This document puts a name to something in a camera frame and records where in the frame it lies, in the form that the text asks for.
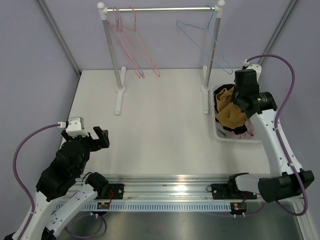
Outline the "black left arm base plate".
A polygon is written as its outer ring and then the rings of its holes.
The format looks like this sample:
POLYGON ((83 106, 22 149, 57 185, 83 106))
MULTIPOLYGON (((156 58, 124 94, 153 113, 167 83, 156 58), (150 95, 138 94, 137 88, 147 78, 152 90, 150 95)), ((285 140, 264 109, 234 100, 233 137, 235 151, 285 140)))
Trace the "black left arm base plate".
POLYGON ((112 197, 112 200, 122 200, 124 197, 124 188, 125 185, 122 183, 109 183, 107 192, 100 197, 100 199, 109 200, 110 197, 112 197))

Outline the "brown tank top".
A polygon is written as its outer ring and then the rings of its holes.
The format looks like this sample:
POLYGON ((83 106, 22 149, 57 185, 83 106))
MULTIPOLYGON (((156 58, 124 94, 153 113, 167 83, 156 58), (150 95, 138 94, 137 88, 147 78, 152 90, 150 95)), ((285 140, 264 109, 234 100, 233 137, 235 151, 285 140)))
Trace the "brown tank top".
POLYGON ((241 109, 231 102, 234 87, 227 89, 224 87, 215 95, 217 114, 215 118, 218 122, 227 128, 235 129, 241 127, 246 115, 241 109))

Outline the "black tank top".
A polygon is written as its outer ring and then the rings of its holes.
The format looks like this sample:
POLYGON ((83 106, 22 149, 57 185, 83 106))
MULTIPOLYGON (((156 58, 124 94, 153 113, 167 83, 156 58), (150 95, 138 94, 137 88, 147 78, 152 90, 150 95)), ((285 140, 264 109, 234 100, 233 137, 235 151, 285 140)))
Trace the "black tank top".
POLYGON ((215 121, 222 129, 231 134, 241 135, 248 129, 245 126, 246 114, 240 107, 232 103, 234 84, 224 84, 213 92, 215 121))

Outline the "mauve pink tank top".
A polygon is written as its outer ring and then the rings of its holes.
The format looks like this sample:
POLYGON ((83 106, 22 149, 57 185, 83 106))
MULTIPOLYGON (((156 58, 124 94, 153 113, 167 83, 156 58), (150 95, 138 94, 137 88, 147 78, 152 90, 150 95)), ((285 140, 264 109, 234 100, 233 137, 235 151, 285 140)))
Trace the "mauve pink tank top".
POLYGON ((226 131, 226 136, 229 139, 251 140, 255 135, 255 128, 249 120, 246 120, 242 126, 234 129, 226 126, 223 129, 226 131))

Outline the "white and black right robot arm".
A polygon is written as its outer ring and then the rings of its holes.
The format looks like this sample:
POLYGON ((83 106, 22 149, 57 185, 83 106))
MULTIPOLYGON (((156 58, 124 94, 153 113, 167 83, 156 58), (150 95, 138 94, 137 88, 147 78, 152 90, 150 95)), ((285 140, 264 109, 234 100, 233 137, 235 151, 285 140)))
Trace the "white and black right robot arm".
POLYGON ((276 102, 269 92, 260 92, 257 72, 235 71, 232 102, 239 106, 254 126, 269 163, 270 176, 239 173, 227 185, 227 193, 239 198, 244 192, 260 195, 267 203, 296 197, 315 180, 311 170, 304 170, 295 157, 281 128, 276 102))

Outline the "pink hanger with black top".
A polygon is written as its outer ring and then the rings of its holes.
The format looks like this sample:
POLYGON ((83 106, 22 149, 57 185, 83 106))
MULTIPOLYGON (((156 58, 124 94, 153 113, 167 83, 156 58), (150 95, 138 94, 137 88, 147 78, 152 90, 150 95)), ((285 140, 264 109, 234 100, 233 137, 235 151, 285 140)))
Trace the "pink hanger with black top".
POLYGON ((141 39, 138 30, 137 30, 137 14, 133 7, 129 7, 134 14, 134 25, 133 28, 130 28, 127 25, 124 25, 122 23, 122 16, 120 16, 120 25, 121 25, 121 33, 124 37, 123 43, 124 43, 124 49, 126 51, 126 55, 129 59, 129 63, 133 66, 133 70, 137 74, 139 78, 145 78, 145 74, 142 70, 141 64, 140 64, 140 58, 144 60, 144 62, 150 67, 150 69, 155 73, 157 77, 160 77, 160 71, 157 67, 157 65, 154 63, 151 54, 149 53, 148 49, 146 48, 143 40, 141 39), (135 34, 135 38, 138 39, 138 42, 135 42, 129 38, 129 35, 127 34, 127 31, 132 32, 135 34))

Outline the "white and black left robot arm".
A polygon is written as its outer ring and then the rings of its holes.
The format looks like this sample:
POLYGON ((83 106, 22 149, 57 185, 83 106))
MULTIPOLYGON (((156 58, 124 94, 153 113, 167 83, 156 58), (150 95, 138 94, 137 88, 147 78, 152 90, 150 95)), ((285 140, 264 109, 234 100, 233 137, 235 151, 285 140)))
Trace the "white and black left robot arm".
POLYGON ((85 204, 103 199, 108 194, 109 181, 100 173, 88 175, 81 188, 58 211, 55 206, 76 183, 84 172, 92 152, 110 146, 108 130, 93 127, 97 139, 89 132, 84 134, 67 132, 61 135, 65 143, 56 152, 52 163, 40 175, 36 184, 36 194, 26 190, 31 207, 16 232, 5 236, 6 240, 55 240, 70 220, 85 204))

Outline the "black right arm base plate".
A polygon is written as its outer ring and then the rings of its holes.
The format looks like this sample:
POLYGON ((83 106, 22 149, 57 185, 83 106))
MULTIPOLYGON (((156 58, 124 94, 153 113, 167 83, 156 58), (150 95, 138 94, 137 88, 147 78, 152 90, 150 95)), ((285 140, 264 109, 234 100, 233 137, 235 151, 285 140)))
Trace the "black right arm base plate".
POLYGON ((256 200, 257 195, 248 191, 239 191, 229 187, 227 183, 212 183, 206 191, 212 194, 214 200, 256 200))

